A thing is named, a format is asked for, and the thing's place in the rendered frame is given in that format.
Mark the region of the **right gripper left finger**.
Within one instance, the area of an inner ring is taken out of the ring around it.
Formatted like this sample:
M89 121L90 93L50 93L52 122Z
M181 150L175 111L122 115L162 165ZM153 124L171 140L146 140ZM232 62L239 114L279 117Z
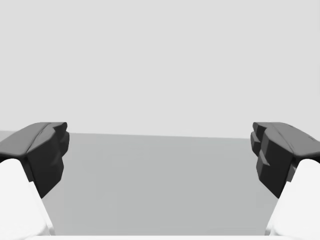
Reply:
M0 141L0 236L54 236L42 199L60 182L66 122L37 122Z

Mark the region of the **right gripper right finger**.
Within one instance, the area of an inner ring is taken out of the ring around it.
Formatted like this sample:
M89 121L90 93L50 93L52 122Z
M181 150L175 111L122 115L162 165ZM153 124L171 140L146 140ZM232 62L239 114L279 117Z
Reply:
M278 199L267 236L320 236L320 141L282 122L254 122L259 181Z

